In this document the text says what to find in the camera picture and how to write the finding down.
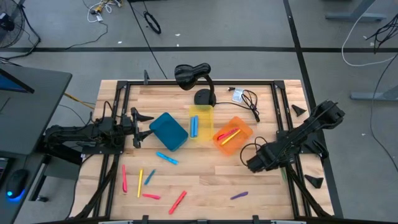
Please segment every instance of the yellow translucent container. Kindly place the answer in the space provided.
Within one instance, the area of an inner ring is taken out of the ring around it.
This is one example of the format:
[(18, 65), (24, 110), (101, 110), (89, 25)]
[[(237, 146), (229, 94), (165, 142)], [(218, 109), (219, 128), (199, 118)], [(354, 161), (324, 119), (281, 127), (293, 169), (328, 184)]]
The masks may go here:
[(214, 135), (213, 128), (213, 107), (210, 105), (191, 105), (189, 106), (189, 131), (191, 130), (190, 118), (198, 116), (198, 136), (190, 139), (196, 141), (210, 141)]

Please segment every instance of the desk lamp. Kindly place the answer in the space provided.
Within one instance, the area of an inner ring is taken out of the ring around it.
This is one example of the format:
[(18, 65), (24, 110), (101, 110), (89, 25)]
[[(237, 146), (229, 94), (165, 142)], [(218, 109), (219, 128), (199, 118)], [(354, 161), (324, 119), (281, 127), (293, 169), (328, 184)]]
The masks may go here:
[(207, 63), (202, 63), (195, 67), (191, 65), (177, 65), (174, 70), (175, 81), (183, 90), (190, 90), (196, 84), (199, 78), (206, 78), (209, 83), (210, 90), (202, 89), (196, 92), (194, 102), (196, 105), (211, 105), (216, 104), (216, 95), (214, 94), (214, 84), (209, 73), (211, 67)]

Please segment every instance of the lamp base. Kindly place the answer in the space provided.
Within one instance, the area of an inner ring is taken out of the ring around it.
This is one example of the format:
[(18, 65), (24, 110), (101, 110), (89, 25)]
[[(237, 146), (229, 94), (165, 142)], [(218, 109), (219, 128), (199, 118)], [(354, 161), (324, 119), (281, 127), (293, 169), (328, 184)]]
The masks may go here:
[(216, 95), (213, 94), (213, 103), (209, 103), (210, 90), (202, 89), (195, 94), (194, 102), (196, 105), (216, 105)]

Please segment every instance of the gray floor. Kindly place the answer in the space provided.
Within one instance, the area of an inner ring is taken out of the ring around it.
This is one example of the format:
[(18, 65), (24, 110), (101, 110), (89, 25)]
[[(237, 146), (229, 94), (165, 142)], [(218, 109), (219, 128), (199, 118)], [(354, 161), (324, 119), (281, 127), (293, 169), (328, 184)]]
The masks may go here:
[[(85, 0), (87, 4), (97, 1)], [(327, 11), (352, 11), (359, 1), (290, 0), (302, 47), (341, 47), (352, 23), (324, 20)], [(162, 26), (161, 36), (145, 28), (148, 41), (155, 47), (262, 46), (293, 47), (289, 24), (282, 1), (273, 0), (167, 0), (147, 2), (150, 12)], [(31, 24), (42, 36), (40, 47), (67, 47), (96, 39), (104, 27), (86, 21), (86, 8), (78, 0), (30, 0), (25, 3)], [(133, 6), (142, 11), (141, 2)], [(387, 21), (398, 11), (393, 0), (377, 1), (370, 12), (387, 15)], [(146, 43), (128, 5), (104, 13), (109, 33), (85, 47), (145, 47)], [(371, 35), (385, 24), (358, 24), (347, 47), (369, 47), (363, 36)], [(392, 39), (384, 47), (398, 47)], [(27, 47), (27, 35), (13, 47)], [(302, 79), (297, 56), (293, 52), (156, 52), (169, 78), (181, 63), (212, 66), (213, 78)], [(391, 54), (346, 54), (352, 63), (366, 63), (391, 57)], [(308, 74), (317, 103), (325, 99), (338, 101), (346, 117), (337, 129), (325, 131), (340, 202), (346, 218), (397, 221), (398, 174), (386, 153), (371, 137), (370, 103), (352, 101), (351, 90), (373, 91), (386, 64), (350, 67), (340, 53), (305, 53)], [(152, 79), (162, 79), (149, 52), (76, 52), (33, 53), (13, 60), (27, 67), (70, 72), (72, 81), (67, 92), (85, 101), (95, 101), (102, 79), (141, 79), (146, 69)], [(391, 65), (381, 83), (386, 90), (398, 82)], [(83, 119), (89, 109), (68, 99)], [(375, 103), (374, 130), (392, 155), (398, 153), (396, 103)], [(80, 125), (68, 109), (59, 108), (51, 124)], [(16, 223), (34, 223), (65, 218), (72, 204), (74, 181), (49, 179), (42, 190), (50, 197), (47, 203), (27, 202)]]

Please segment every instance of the blue lid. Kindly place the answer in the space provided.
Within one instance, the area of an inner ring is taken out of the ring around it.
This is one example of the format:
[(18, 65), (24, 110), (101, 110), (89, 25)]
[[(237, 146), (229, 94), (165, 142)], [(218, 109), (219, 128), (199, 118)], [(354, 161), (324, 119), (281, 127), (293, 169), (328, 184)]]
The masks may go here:
[(149, 125), (156, 137), (170, 151), (177, 150), (188, 138), (188, 133), (169, 113), (163, 113)]

